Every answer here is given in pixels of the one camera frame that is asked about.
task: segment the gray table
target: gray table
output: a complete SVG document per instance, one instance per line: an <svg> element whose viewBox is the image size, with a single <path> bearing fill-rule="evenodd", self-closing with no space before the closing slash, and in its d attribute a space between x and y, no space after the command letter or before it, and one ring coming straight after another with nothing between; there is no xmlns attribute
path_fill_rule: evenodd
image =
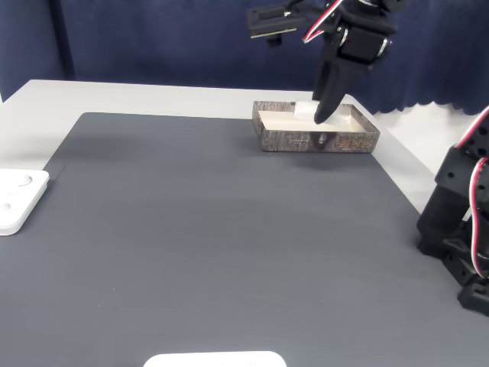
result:
<svg viewBox="0 0 489 367"><path fill-rule="evenodd" d="M86 114L0 238L1 366L272 350L289 367L487 364L370 155L269 154L247 120Z"/></svg>

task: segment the navy blue curtain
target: navy blue curtain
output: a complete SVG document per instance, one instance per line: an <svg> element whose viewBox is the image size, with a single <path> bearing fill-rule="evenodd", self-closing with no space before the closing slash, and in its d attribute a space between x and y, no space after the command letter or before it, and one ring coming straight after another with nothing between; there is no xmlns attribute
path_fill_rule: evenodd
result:
<svg viewBox="0 0 489 367"><path fill-rule="evenodd" d="M489 105L489 1L409 0L389 56L352 90L371 112L452 103Z"/></svg>
<svg viewBox="0 0 489 367"><path fill-rule="evenodd" d="M0 0L0 94L31 79L65 79L48 0Z"/></svg>
<svg viewBox="0 0 489 367"><path fill-rule="evenodd" d="M9 27L17 32L7 43L10 49L23 47L23 52L49 60L43 61L42 68L26 72L21 56L10 53L7 65L22 75L17 84L28 77L59 77L311 90L319 66L320 39L305 45L301 42L303 32L293 32L284 36L282 47L270 50L263 40L248 36L247 9L281 1L2 0L0 4L16 4L18 11L21 6L30 7L31 13L33 7L39 8L32 23L26 22L25 15L12 18L15 24ZM50 7L43 9L34 5L47 2ZM488 15L488 0L409 0L404 12L392 16L400 31L393 39L390 55L371 74L360 78L351 94L371 112L402 110L432 101L451 102L468 114L480 112L489 105ZM0 24L4 17L0 14ZM10 73L2 65L5 27L0 25L2 94L2 75ZM50 32L51 41L38 42L37 34L43 40ZM62 76L57 74L59 63L63 65Z"/></svg>

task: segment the white plastic device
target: white plastic device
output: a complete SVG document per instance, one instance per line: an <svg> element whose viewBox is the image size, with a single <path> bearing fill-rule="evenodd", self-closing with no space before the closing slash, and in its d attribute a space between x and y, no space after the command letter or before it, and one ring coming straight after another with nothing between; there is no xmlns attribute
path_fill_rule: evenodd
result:
<svg viewBox="0 0 489 367"><path fill-rule="evenodd" d="M47 188L45 171L0 169L0 235L22 227Z"/></svg>
<svg viewBox="0 0 489 367"><path fill-rule="evenodd" d="M144 367L287 367L275 352L160 354Z"/></svg>

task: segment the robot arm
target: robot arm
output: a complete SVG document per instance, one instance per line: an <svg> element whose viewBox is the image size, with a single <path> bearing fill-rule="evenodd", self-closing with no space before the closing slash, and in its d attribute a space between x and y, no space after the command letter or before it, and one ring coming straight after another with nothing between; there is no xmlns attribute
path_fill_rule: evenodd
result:
<svg viewBox="0 0 489 367"><path fill-rule="evenodd" d="M314 120L323 123L338 108L352 80L370 71L392 44L396 28L387 13L400 11L406 0L326 0L317 8L303 0L248 12L252 38L265 37L271 47L281 44L282 34L298 28L309 30L305 44L322 38L319 75L313 99L319 101Z"/></svg>

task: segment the wire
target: wire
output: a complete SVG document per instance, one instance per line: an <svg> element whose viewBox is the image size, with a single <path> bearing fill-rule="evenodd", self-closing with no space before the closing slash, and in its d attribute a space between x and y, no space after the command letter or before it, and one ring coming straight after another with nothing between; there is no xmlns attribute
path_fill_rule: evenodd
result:
<svg viewBox="0 0 489 367"><path fill-rule="evenodd" d="M478 232L479 232L479 218L477 213L477 201L475 199L475 192L478 188L477 182L479 179L479 174L482 171L482 168L487 163L489 158L481 158L479 162L475 165L474 170L471 175L471 182L468 189L468 202L470 203L470 207L472 210L472 240L471 240L471 258L472 264L474 264L474 269L477 274L479 274L482 278L484 278L481 269L479 268L479 264L477 261L478 256Z"/></svg>
<svg viewBox="0 0 489 367"><path fill-rule="evenodd" d="M463 134L461 140L457 145L455 146L457 149L461 148L463 144L467 142L467 140L470 138L470 136L474 133L474 131L479 127L482 121L489 115L489 106L486 107L484 111L474 120L474 122L471 123L471 125L468 127L467 131Z"/></svg>
<svg viewBox="0 0 489 367"><path fill-rule="evenodd" d="M305 44L308 44L312 39L318 37L320 34L323 34L324 31L316 31L318 27L327 19L328 16L330 16L338 6L343 2L344 0L335 0L331 6L325 11L323 15L321 15L321 18L318 19L318 21L309 29L309 31L306 33L306 35L303 38L303 42Z"/></svg>

